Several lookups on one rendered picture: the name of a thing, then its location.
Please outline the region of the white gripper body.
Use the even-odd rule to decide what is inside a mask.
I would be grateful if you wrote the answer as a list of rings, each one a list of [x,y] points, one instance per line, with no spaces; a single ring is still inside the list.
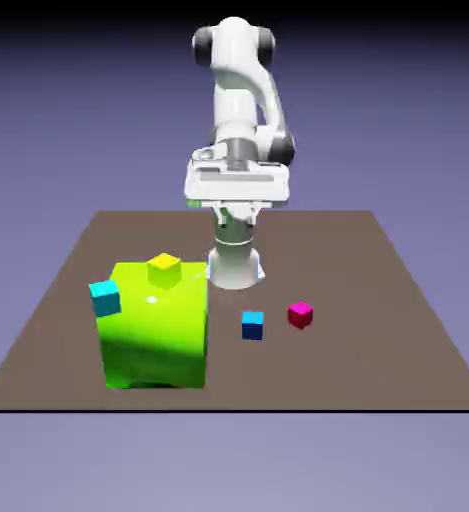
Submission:
[[[184,195],[193,206],[213,203],[286,203],[290,197],[289,169],[270,163],[247,162],[247,169],[229,170],[225,160],[190,160]]]

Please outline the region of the small yellow cube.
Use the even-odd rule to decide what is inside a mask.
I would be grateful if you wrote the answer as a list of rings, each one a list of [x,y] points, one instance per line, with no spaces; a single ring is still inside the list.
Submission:
[[[147,278],[151,285],[169,289],[182,278],[182,260],[168,253],[160,253],[146,262]]]

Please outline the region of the small magenta cube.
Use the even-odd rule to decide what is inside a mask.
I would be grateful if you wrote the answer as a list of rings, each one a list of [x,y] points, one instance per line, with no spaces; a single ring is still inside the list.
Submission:
[[[290,304],[287,309],[288,322],[296,328],[304,329],[313,321],[314,308],[300,301]]]

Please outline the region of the small blue cube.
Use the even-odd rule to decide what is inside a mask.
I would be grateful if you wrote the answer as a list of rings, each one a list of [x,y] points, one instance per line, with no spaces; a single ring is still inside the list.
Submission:
[[[244,311],[242,313],[242,339],[256,340],[263,339],[264,313],[256,311]]]

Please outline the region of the small cyan cube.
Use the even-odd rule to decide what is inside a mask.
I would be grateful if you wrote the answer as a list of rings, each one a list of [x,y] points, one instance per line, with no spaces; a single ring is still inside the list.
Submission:
[[[91,283],[88,288],[96,318],[121,312],[120,292],[114,280]]]

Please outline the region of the large green box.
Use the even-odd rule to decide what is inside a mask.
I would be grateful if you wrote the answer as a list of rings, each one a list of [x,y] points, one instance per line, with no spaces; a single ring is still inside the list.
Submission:
[[[201,389],[206,382],[208,280],[204,262],[182,262],[172,278],[151,278],[146,262],[118,262],[108,295],[119,305],[98,316],[106,387]]]

